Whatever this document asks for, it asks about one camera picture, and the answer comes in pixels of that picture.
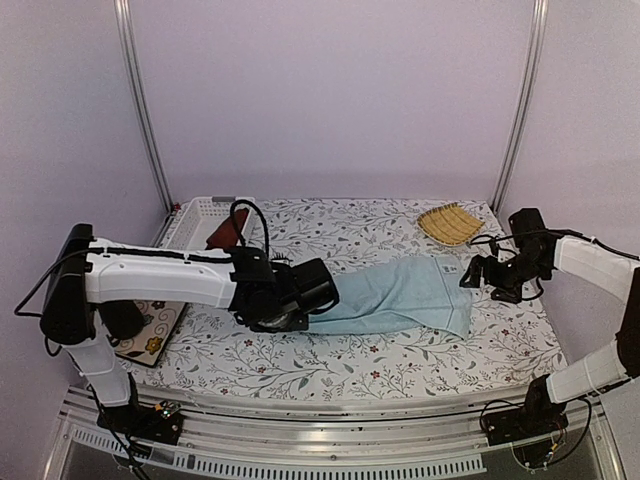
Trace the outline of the light blue towel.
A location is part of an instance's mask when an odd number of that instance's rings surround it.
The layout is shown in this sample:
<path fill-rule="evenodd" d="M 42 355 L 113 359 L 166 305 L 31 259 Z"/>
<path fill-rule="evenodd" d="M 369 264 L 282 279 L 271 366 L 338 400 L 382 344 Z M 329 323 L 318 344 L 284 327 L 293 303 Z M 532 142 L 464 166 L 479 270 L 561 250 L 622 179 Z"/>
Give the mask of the light blue towel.
<path fill-rule="evenodd" d="M 334 277 L 340 300 L 309 318 L 320 335 L 373 335 L 426 327 L 468 338 L 472 295 L 453 256 L 409 256 Z"/>

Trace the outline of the dark red towel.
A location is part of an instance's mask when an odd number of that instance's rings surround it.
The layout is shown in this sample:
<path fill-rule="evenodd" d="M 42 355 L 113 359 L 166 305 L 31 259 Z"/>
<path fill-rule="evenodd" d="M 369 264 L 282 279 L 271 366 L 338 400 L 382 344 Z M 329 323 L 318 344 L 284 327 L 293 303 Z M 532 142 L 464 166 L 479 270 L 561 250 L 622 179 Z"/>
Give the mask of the dark red towel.
<path fill-rule="evenodd" d="M 236 210 L 207 238 L 206 249 L 226 249 L 235 246 L 239 241 L 239 233 L 243 231 L 249 210 Z"/>

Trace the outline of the white perforated plastic basket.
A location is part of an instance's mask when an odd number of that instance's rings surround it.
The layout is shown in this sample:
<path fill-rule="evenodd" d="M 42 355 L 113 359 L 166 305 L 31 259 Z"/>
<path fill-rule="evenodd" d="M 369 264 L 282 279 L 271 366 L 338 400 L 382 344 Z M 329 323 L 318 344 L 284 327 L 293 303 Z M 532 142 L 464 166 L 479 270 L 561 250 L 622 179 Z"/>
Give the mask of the white perforated plastic basket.
<path fill-rule="evenodd" d="M 174 208 L 155 245 L 171 250 L 204 250 L 207 239 L 229 217 L 236 197 L 200 196 Z"/>

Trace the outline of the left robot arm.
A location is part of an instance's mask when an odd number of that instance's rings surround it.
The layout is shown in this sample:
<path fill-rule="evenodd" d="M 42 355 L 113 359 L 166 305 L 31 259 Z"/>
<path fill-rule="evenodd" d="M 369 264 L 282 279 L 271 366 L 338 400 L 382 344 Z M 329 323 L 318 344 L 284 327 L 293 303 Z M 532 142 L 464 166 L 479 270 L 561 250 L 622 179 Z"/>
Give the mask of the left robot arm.
<path fill-rule="evenodd" d="M 46 290 L 42 308 L 31 314 L 25 308 L 40 288 Z M 110 341 L 141 329 L 139 300 L 205 304 L 254 332 L 279 333 L 306 330 L 310 316 L 338 304 L 339 293 L 319 258 L 290 266 L 245 243 L 204 251 L 132 246 L 95 237 L 89 224 L 75 225 L 14 313 L 38 320 L 45 338 L 71 356 L 128 434 L 141 433 L 149 415 L 134 401 L 133 382 Z"/>

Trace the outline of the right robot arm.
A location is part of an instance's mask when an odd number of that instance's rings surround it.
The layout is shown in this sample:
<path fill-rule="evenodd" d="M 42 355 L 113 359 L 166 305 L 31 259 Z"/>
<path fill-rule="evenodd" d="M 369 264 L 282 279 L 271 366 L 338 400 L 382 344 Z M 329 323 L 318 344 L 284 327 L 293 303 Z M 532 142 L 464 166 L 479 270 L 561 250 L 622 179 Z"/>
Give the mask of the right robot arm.
<path fill-rule="evenodd" d="M 604 393 L 639 377 L 639 258 L 595 236 L 545 225 L 536 208 L 508 220 L 506 236 L 481 234 L 477 255 L 460 281 L 464 288 L 492 287 L 497 301 L 524 301 L 524 286 L 550 288 L 549 308 L 567 365 L 528 387 L 517 427 L 537 436 L 552 424 L 556 409 L 591 393 Z"/>

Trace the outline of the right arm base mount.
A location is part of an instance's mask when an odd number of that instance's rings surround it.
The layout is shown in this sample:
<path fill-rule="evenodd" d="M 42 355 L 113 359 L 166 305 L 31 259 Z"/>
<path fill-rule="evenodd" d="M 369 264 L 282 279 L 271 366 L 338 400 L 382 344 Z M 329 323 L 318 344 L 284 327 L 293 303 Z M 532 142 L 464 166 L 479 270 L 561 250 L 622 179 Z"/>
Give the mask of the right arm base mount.
<path fill-rule="evenodd" d="M 518 442 L 560 431 L 568 426 L 566 403 L 530 412 L 524 404 L 489 401 L 479 416 L 479 426 L 490 446 Z"/>

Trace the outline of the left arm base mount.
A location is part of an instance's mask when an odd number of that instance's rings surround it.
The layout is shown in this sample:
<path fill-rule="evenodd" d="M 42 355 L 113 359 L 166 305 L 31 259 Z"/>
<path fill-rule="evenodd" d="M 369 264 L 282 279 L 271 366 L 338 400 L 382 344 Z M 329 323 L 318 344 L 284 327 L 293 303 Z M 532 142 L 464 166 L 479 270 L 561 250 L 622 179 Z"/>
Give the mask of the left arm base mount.
<path fill-rule="evenodd" d="M 167 445 L 177 445 L 185 417 L 171 402 L 163 401 L 154 407 L 130 404 L 119 407 L 100 407 L 98 425 L 136 439 Z"/>

